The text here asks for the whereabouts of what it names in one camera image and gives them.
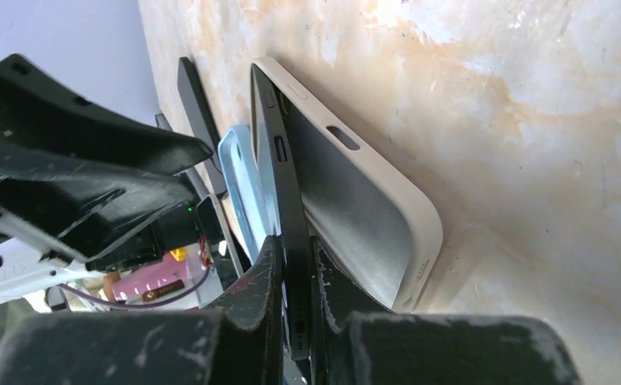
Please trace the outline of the light blue phone case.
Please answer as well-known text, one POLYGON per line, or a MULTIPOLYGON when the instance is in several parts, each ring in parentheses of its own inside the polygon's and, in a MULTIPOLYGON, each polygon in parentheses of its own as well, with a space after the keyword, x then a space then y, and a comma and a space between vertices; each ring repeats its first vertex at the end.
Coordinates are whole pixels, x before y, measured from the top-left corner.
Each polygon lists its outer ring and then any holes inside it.
POLYGON ((217 153, 246 255, 255 264, 265 239, 277 235, 278 230, 272 195, 264 191, 254 157, 250 128, 246 125, 230 127, 221 138, 217 153))

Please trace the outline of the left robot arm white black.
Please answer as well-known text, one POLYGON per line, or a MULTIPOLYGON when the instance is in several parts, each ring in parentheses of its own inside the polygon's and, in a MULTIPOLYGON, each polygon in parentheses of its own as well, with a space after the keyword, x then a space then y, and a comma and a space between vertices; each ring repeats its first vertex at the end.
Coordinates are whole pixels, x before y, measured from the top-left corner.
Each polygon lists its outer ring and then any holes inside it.
POLYGON ((203 141, 76 94, 26 57, 0 61, 0 305, 152 264, 194 241, 185 172, 203 141))

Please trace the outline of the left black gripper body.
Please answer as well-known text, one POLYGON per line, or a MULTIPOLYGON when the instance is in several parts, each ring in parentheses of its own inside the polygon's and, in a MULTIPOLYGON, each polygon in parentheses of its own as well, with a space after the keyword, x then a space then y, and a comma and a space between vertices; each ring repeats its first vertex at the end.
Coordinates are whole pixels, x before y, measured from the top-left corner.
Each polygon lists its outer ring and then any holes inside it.
POLYGON ((156 247, 156 222, 194 198, 180 174, 211 155, 197 138, 85 99, 22 55, 0 61, 0 244, 83 263, 156 247))

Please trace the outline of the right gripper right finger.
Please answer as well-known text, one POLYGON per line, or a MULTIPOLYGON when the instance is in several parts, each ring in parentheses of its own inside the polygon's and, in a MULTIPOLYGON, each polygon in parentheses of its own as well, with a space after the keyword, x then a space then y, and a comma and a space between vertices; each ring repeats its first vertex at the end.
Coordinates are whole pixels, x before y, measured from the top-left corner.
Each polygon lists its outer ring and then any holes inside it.
POLYGON ((315 384, 579 384, 565 343, 523 316, 397 314, 312 240, 315 384))

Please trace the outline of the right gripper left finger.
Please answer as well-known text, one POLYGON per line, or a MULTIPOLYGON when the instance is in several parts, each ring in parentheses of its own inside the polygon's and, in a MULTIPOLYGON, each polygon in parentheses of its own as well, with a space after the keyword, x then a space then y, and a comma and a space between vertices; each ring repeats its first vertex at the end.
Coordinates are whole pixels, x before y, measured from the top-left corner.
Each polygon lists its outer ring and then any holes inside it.
POLYGON ((200 310, 29 317, 0 343, 0 384, 280 384, 282 255, 200 310))

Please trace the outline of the clear beige phone case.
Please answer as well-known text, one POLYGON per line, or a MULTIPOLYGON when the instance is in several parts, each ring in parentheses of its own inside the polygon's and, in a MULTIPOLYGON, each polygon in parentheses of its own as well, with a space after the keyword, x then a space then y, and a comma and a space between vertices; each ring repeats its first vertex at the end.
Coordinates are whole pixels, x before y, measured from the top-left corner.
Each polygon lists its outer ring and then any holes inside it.
POLYGON ((374 299, 418 311, 443 241, 434 204, 277 60, 253 67, 281 104, 312 226, 374 299))

